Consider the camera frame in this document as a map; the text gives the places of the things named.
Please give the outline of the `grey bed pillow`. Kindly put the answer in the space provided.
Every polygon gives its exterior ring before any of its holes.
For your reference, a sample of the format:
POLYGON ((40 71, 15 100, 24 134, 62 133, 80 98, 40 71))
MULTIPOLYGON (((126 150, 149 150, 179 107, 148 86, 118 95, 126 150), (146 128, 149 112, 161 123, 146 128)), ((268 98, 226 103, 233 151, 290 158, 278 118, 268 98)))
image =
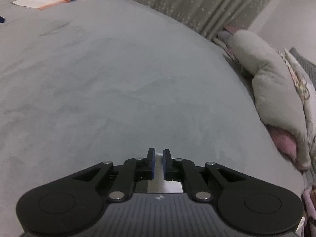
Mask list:
POLYGON ((300 63, 302 68, 305 70, 309 78, 312 80, 312 83, 315 87, 316 85, 316 67, 315 64, 304 58, 301 54, 298 53, 295 47, 290 48, 289 52, 296 58, 300 63))

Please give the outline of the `white cloth garment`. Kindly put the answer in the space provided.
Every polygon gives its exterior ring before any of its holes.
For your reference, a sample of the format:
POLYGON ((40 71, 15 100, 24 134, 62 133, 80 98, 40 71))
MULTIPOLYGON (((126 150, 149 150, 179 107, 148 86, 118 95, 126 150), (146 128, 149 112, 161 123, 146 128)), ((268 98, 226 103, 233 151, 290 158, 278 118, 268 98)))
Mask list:
POLYGON ((163 175, 163 154, 155 154, 154 179, 148 181, 148 193, 182 193, 182 185, 177 181, 166 181, 163 175))

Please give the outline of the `grey folded quilt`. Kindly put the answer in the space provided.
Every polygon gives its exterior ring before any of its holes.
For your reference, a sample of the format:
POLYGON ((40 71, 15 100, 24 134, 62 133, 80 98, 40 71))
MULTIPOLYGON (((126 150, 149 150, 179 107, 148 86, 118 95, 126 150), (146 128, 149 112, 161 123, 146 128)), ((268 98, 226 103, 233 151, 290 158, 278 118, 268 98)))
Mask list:
POLYGON ((300 171, 315 165, 315 87, 296 58, 255 33, 218 33, 214 42, 252 79, 255 106, 263 124, 289 132, 297 144, 300 171))

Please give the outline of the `grey bed sheet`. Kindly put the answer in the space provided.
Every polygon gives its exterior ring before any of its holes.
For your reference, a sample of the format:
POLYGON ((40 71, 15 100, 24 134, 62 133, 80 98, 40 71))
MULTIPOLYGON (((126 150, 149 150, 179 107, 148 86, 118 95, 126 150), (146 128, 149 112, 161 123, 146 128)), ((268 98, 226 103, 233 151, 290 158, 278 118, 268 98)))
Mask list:
POLYGON ((246 81, 221 48, 129 0, 1 6, 1 236, 22 194, 150 147, 300 195, 246 81))

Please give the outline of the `pink folded blanket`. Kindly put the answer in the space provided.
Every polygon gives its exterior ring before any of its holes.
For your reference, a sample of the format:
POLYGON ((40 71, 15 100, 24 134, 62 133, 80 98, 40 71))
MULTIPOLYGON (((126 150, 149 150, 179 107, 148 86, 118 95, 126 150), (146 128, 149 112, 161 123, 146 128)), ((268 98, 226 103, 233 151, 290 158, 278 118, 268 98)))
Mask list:
POLYGON ((267 126, 267 130, 276 149, 292 162, 295 162, 297 159, 296 139, 289 132, 278 127, 267 126))

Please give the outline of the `stack of folded clothes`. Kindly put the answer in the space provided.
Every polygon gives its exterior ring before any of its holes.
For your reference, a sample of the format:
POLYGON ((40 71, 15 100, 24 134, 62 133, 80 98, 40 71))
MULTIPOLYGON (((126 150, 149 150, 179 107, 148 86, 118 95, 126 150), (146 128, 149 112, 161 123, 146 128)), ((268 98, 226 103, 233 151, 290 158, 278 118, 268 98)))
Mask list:
POLYGON ((302 199, 305 205, 304 236, 315 237, 315 185, 304 190, 302 199))

